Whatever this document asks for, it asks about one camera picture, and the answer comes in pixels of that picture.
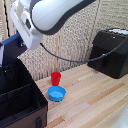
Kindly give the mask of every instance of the wooden table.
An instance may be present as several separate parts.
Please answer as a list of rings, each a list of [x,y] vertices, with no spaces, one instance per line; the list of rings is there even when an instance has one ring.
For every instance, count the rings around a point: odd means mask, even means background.
[[[61,102],[48,97],[50,77],[36,82],[49,102],[46,128],[110,128],[128,102],[128,75],[116,80],[87,65],[61,74],[67,91]]]

